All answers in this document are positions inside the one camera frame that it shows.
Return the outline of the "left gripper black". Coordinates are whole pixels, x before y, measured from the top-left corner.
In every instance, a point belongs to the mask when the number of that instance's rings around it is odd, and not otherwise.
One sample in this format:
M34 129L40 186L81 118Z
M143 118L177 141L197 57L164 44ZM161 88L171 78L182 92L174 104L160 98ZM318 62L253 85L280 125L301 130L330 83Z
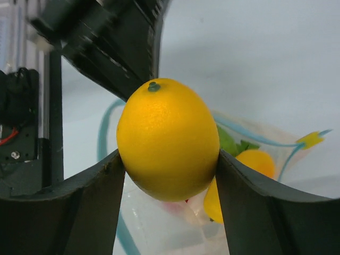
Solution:
M123 100L158 76L169 1L46 1L29 19L85 77Z

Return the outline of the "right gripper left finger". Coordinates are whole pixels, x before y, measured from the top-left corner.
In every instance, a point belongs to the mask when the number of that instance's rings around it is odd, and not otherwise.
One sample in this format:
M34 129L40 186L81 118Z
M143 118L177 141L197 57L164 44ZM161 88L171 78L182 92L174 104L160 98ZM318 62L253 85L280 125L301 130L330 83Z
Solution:
M1 199L1 254L112 254L124 177L114 151L35 194Z

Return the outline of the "green lime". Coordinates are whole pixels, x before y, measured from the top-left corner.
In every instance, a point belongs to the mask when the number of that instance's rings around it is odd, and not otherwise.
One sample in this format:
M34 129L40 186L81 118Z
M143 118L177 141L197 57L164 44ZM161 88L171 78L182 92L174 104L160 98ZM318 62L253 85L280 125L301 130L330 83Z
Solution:
M236 157L239 154L234 139L219 125L217 126L220 148Z

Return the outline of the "yellow lemon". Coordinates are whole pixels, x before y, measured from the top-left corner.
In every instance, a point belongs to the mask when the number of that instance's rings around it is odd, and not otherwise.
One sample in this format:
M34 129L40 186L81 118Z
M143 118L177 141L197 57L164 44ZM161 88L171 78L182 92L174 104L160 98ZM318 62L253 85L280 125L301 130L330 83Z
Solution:
M178 81L158 78L134 92L116 140L132 181L157 200L189 199L215 175L217 125L201 97Z

